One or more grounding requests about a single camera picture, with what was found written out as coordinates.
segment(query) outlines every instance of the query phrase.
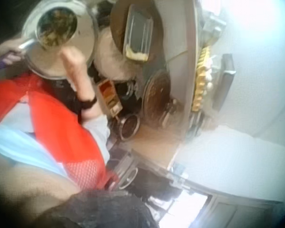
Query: person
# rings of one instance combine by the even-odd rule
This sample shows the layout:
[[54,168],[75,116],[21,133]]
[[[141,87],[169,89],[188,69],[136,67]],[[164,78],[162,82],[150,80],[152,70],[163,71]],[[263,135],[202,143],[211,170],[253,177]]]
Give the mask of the person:
[[[19,40],[1,44],[0,61],[6,65],[20,61],[23,53],[18,44]],[[63,47],[58,57],[75,85],[81,103],[80,118],[53,96],[45,80],[31,71],[0,81],[0,204],[26,226],[37,218],[42,222],[42,215],[48,215],[52,208],[56,208],[54,214],[57,210],[64,214],[61,205],[72,204],[73,199],[81,196],[86,199],[86,192],[103,190],[109,177],[105,169],[109,159],[105,144],[110,131],[87,74],[85,57],[75,47]],[[101,195],[105,213],[110,214],[109,208],[116,210],[110,207],[116,202],[120,208],[126,208],[119,198],[111,196],[105,201],[111,193],[104,191]],[[88,200],[81,201],[74,210],[80,211],[79,207],[85,208],[86,204]],[[80,220],[90,223],[93,220],[93,227],[114,227],[114,222],[101,225],[103,221],[97,216],[88,216],[95,210],[101,211],[101,205],[98,206],[85,211],[85,215],[81,213]],[[140,218],[140,222],[132,227],[156,227],[145,205],[135,201],[133,207],[138,208],[134,217]],[[112,213],[124,218],[128,211]],[[45,221],[50,224],[48,216]]]

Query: red vest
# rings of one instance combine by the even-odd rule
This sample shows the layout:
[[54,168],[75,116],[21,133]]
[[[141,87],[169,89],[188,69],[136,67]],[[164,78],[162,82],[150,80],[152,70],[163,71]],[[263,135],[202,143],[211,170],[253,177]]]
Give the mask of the red vest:
[[0,81],[0,121],[25,95],[29,98],[36,140],[64,164],[80,187],[102,188],[105,163],[97,143],[78,123],[76,114],[51,95],[39,76],[28,72]]

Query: dark hair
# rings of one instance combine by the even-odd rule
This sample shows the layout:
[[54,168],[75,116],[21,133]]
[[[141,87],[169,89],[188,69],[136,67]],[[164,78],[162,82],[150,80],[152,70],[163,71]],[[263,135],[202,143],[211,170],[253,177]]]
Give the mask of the dark hair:
[[148,207],[124,191],[83,191],[38,217],[33,228],[157,228]]

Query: shirt sleeve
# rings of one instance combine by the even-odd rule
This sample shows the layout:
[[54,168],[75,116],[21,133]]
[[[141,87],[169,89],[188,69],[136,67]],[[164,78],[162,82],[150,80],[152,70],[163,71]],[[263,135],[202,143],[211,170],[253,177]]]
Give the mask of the shirt sleeve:
[[106,147],[106,142],[110,136],[110,130],[108,128],[108,120],[106,115],[101,115],[95,119],[86,121],[82,124],[82,126],[86,128],[95,139],[104,158],[104,162],[107,164],[108,160],[110,159],[110,154]]

